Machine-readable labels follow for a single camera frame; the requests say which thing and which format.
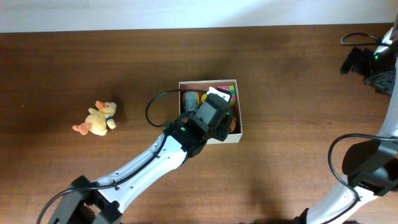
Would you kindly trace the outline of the yellow plush duck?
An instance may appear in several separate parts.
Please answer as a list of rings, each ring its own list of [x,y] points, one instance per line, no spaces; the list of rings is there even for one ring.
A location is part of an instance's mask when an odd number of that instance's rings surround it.
[[[117,104],[115,102],[96,101],[96,108],[89,108],[89,115],[85,121],[78,125],[73,125],[72,129],[81,135],[87,135],[89,132],[105,136],[108,129],[115,129],[116,122],[113,116],[116,113]]]

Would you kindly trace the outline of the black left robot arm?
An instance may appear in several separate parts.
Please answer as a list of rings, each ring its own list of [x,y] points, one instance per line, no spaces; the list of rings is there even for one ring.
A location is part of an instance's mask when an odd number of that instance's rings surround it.
[[[165,125],[162,134],[142,154],[120,169],[89,181],[84,175],[46,203],[59,200],[50,224],[120,223],[128,206],[166,173],[198,155],[209,139],[224,141],[233,110],[231,95],[207,91],[202,105]]]

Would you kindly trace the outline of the brown plush capybara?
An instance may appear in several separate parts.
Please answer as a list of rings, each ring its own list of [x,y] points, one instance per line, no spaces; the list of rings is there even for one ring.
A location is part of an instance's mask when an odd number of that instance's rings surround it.
[[[236,117],[233,117],[233,119],[231,121],[231,124],[229,126],[229,132],[230,133],[233,133],[235,128],[236,128],[236,120],[237,120]]]

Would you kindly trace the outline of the multicolour puzzle cube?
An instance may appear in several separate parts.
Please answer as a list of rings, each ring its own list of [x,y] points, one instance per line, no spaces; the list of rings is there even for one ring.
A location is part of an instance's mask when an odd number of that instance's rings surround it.
[[[230,105],[233,106],[236,104],[236,90],[234,85],[220,85],[218,88],[222,90],[226,90],[231,93]]]

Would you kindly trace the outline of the yellow grey toy truck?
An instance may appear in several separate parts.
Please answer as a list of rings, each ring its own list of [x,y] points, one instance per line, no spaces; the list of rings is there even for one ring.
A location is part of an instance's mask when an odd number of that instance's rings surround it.
[[[183,112],[196,111],[200,106],[199,93],[187,91],[182,94]]]

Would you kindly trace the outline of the white cardboard box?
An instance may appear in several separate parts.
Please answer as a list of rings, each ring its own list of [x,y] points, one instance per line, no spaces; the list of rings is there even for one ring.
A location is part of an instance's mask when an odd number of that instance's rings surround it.
[[[219,86],[233,85],[235,90],[235,104],[232,106],[234,117],[236,118],[235,129],[224,141],[216,139],[210,139],[208,144],[227,144],[227,143],[238,143],[243,135],[243,127],[241,121],[241,107],[239,100],[239,91],[237,80],[202,80],[202,81],[185,81],[179,82],[178,87],[180,89],[197,89],[208,91],[209,87],[217,88]]]

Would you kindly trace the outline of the yellow wooden rattle drum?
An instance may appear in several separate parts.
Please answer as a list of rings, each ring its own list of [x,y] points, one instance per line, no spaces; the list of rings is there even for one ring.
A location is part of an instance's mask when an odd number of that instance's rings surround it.
[[[200,98],[201,103],[204,103],[205,100],[206,100],[206,98],[207,98],[207,94],[206,94],[206,93],[202,94],[202,96],[201,96],[201,98]]]

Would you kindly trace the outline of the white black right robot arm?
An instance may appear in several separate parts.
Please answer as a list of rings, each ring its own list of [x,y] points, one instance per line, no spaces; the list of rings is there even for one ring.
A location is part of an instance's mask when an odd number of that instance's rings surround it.
[[[293,223],[349,223],[350,216],[366,203],[397,191],[397,25],[382,38],[372,42],[340,44],[353,49],[343,62],[340,73],[355,72],[364,84],[391,97],[385,120],[377,135],[344,134],[328,150],[328,166],[338,183],[321,202],[306,208]],[[338,142],[361,138],[346,152],[342,175],[336,173],[332,152]]]

